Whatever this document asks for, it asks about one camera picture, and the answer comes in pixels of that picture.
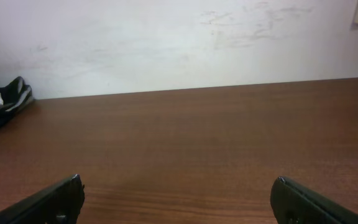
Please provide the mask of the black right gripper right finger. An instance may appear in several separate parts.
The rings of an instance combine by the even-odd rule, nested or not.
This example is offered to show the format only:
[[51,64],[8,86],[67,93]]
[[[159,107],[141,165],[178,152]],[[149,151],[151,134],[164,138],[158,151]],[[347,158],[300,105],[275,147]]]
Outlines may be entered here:
[[278,224],[358,224],[358,214],[288,177],[273,183],[270,205]]

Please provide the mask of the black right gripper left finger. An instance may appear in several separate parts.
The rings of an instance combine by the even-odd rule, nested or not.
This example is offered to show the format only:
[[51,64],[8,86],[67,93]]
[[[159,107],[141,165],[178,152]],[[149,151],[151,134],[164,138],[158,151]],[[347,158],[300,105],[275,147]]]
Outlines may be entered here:
[[76,224],[85,202],[80,176],[67,177],[0,211],[0,224]]

